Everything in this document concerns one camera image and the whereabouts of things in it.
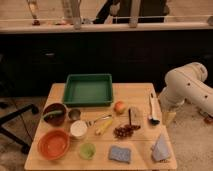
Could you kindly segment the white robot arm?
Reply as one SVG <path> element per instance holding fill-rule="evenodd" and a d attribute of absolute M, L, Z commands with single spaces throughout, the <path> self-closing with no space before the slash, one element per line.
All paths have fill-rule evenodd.
<path fill-rule="evenodd" d="M 206 67 L 199 62 L 174 68 L 165 75 L 166 86 L 158 96 L 164 125 L 174 119 L 185 100 L 213 118 L 213 88 L 204 83 L 207 76 Z"/>

